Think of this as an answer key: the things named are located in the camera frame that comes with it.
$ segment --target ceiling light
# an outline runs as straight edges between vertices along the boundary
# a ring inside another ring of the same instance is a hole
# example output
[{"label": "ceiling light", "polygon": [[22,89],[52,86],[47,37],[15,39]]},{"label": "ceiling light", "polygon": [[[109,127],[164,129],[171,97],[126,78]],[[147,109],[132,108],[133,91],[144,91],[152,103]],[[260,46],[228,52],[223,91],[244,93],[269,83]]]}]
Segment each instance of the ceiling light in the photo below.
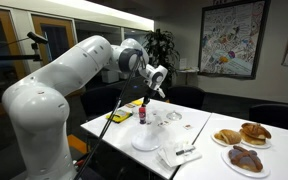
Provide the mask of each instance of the ceiling light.
[{"label": "ceiling light", "polygon": [[77,9],[82,9],[85,11],[118,17],[121,19],[134,21],[137,23],[143,23],[145,25],[149,25],[152,27],[154,26],[154,21],[151,19],[147,19],[147,18],[143,18],[140,16],[136,16],[134,14],[129,14],[126,12],[118,11],[118,10],[115,10],[106,6],[102,6],[99,4],[95,4],[89,1],[84,1],[84,0],[47,0],[47,1],[65,5],[65,6],[74,7]]}]

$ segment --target table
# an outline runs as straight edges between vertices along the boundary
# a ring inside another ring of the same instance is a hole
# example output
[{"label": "table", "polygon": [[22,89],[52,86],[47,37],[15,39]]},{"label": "table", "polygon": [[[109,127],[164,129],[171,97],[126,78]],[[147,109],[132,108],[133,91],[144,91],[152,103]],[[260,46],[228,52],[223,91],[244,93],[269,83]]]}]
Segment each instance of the table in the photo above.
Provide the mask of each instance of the table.
[{"label": "table", "polygon": [[[229,116],[212,113],[204,129],[197,138],[195,145],[203,155],[201,159],[188,162],[180,167],[174,180],[187,179],[251,179],[231,169],[221,158],[225,148],[211,139],[215,131],[229,128],[239,130],[247,121]],[[263,125],[272,135],[271,147],[254,149],[258,152],[264,168],[270,169],[270,174],[263,179],[288,179],[288,130]]]},{"label": "table", "polygon": [[[131,112],[131,109],[125,106],[121,109]],[[182,119],[179,121],[169,120],[171,122],[169,125],[159,127],[157,123],[160,120],[168,120],[166,114],[174,110],[182,114]],[[157,115],[150,114],[150,111],[156,111]],[[151,100],[147,105],[147,112],[149,119],[152,120],[150,125],[139,124],[139,119],[134,116],[120,124],[112,122],[103,140],[162,178],[170,179],[177,167],[170,168],[160,158],[157,151],[161,146],[153,151],[140,151],[132,146],[132,138],[147,128],[147,130],[156,134],[161,144],[167,141],[178,142],[182,140],[193,143],[211,113],[156,100]],[[81,126],[88,132],[99,136],[106,121],[105,115],[103,115]],[[185,129],[184,126],[187,124],[190,124],[193,128],[189,130]]]}]

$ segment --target croissant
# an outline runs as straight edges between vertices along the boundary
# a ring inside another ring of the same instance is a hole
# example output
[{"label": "croissant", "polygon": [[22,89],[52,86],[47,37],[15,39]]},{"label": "croissant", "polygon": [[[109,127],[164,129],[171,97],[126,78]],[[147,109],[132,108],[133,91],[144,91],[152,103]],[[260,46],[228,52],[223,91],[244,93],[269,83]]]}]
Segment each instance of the croissant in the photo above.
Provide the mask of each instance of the croissant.
[{"label": "croissant", "polygon": [[248,142],[250,144],[254,144],[254,145],[264,145],[266,143],[266,140],[265,139],[257,139],[257,138],[253,138],[251,136],[248,136],[247,134],[244,133],[244,130],[241,129],[240,130],[240,134],[241,134],[241,137],[242,139],[245,141],[245,142]]},{"label": "croissant", "polygon": [[216,139],[224,141],[226,144],[238,144],[241,142],[241,135],[229,129],[222,129],[214,135]]},{"label": "croissant", "polygon": [[233,146],[233,149],[228,152],[228,156],[231,159],[231,163],[240,168],[252,172],[261,172],[263,169],[263,164],[258,158],[256,151],[248,151],[240,146]]},{"label": "croissant", "polygon": [[257,139],[271,139],[271,134],[259,123],[244,123],[242,124],[243,132],[248,136]]}]

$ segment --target potted plant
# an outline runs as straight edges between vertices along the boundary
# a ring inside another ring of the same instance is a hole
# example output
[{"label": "potted plant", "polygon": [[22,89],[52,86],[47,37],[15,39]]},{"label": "potted plant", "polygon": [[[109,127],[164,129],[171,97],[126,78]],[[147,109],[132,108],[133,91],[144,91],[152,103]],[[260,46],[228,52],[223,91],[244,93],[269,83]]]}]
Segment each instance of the potted plant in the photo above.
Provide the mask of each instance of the potted plant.
[{"label": "potted plant", "polygon": [[173,40],[174,36],[171,32],[162,32],[160,29],[156,29],[155,32],[150,31],[145,35],[144,48],[148,55],[151,56],[150,64],[153,67],[162,65],[168,70],[163,83],[166,86],[170,86],[173,75],[177,75],[174,65],[180,59],[179,52],[174,49],[175,44]]}]

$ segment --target plate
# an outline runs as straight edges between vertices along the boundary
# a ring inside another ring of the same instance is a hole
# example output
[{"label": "plate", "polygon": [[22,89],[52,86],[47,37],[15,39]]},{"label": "plate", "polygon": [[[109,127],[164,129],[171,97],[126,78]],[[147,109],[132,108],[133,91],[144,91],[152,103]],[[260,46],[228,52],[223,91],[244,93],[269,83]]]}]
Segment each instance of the plate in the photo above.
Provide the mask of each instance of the plate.
[{"label": "plate", "polygon": [[253,147],[253,148],[257,148],[257,149],[267,149],[267,148],[270,148],[272,146],[271,141],[267,140],[267,139],[266,139],[266,143],[264,145],[251,144],[251,143],[244,141],[243,139],[242,139],[242,143],[249,146],[249,147]]},{"label": "plate", "polygon": [[270,170],[268,168],[265,167],[265,162],[263,162],[263,160],[261,159],[261,156],[259,156],[259,158],[261,159],[262,163],[263,163],[263,169],[261,172],[252,172],[252,171],[248,171],[248,170],[245,170],[245,169],[242,169],[236,165],[233,165],[231,163],[231,160],[230,158],[228,157],[228,152],[232,149],[232,147],[226,147],[222,153],[221,153],[221,156],[222,156],[222,159],[223,161],[230,167],[232,168],[233,170],[235,170],[236,172],[244,175],[244,176],[247,176],[247,177],[252,177],[252,178],[264,178],[266,176],[268,176],[270,174]]},{"label": "plate", "polygon": [[217,144],[219,144],[219,145],[222,145],[222,146],[233,146],[233,145],[238,145],[238,144],[240,144],[240,143],[238,143],[238,144],[226,144],[224,141],[219,140],[219,139],[216,139],[216,138],[214,137],[214,135],[215,135],[216,133],[218,133],[218,131],[215,131],[213,134],[211,134],[211,138],[213,139],[213,141],[215,141],[215,142],[216,142]]}]

